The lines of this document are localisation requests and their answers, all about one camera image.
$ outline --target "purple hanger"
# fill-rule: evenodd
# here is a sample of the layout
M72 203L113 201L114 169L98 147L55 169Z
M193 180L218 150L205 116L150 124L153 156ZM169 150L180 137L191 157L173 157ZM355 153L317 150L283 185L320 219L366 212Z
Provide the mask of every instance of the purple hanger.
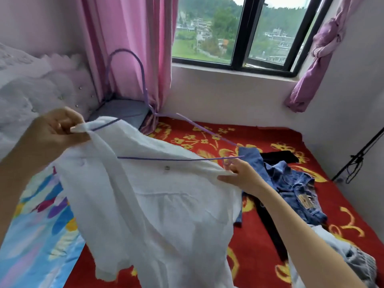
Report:
M235 144L234 142L228 140L228 139L225 139L224 137L221 137L221 136L218 136L217 134L213 133L212 131L209 131L208 129L198 125L197 123L193 122L192 120L190 120L189 118L179 114L179 113L175 113L175 114L160 114L160 113L157 113L155 111L155 109L150 105L149 103L149 99L148 99L148 90L146 88L146 85L145 85L145 73L144 73L144 66L141 62L141 60L139 59L139 57L133 52L133 51L130 51L129 49L126 49L126 48L119 48L117 50L115 50L114 52L112 52L109 57L108 57L108 62L107 62L107 68L106 68L106 74L105 74L105 85L108 86L109 85L109 73L111 71L111 63L112 63L112 58L115 54L117 53L121 53L121 52L126 52L126 53L130 53L132 54L136 60L139 62L139 65L140 65L140 69L141 69L141 80L142 80L142 88L143 88L143 95L144 95L144 102L145 104L149 107L149 109L151 110L152 114L156 117L170 117L170 118L176 118L176 119L179 119L181 118L182 120L185 120L187 122L189 122L190 124L192 124L193 126L199 128L200 130L204 131L204 132L207 132L213 136L216 136L216 137L220 137L220 139L228 142L229 144L231 145L234 145L237 147L237 144ZM135 115L132 115L132 116L126 116L126 117L134 117L134 116L138 116L140 114L135 114ZM115 122L118 122L119 120L121 120L121 118L117 118L111 122L108 122L107 124L105 125L102 125L102 126L99 126L97 128L94 128L92 129L92 131L96 131L96 130L99 130L99 129L102 129L108 125L111 125ZM235 159L235 158L240 158L240 157L243 157L243 155L241 156L237 156L237 157L216 157L216 158L211 158L211 159L151 159L151 158L141 158L141 157L118 157L119 159L130 159L130 160L162 160L162 161L199 161L199 160L224 160L224 159Z

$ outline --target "window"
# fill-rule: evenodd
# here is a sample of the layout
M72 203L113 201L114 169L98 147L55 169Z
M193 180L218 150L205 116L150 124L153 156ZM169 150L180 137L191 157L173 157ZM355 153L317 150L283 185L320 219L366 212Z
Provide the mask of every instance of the window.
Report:
M179 0L174 62L296 76L333 0Z

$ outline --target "tufted headboard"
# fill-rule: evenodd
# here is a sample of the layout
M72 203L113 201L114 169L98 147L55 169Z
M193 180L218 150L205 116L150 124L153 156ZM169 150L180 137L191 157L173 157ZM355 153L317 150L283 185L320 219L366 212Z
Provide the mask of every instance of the tufted headboard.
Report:
M63 106L85 119L99 106L81 56L39 59L0 43L0 159L35 117Z

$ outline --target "curtain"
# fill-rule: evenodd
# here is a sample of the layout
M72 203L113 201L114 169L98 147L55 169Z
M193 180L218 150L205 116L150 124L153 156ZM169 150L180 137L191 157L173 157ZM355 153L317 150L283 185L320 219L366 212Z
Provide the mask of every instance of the curtain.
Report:
M144 65L151 106L158 112L171 83L172 43L178 0L77 0L86 53L99 99L106 93L108 55L118 48L132 50ZM128 53L112 61L108 81L112 91L143 101L139 64ZM156 118L146 119L142 132L155 128Z
M342 0L336 16L325 23L313 37L314 61L285 100L285 105L293 112L304 112L313 99L331 62L333 52L343 41L348 19L362 1Z

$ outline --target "green field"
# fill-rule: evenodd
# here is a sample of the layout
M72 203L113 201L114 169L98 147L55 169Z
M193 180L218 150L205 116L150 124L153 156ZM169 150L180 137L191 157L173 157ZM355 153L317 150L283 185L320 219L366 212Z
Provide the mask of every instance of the green field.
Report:
M220 62L224 64L230 63L230 61L226 59L209 57L199 52L196 53L194 46L196 46L196 40L175 39L172 46L172 56L184 59L198 59L200 61Z

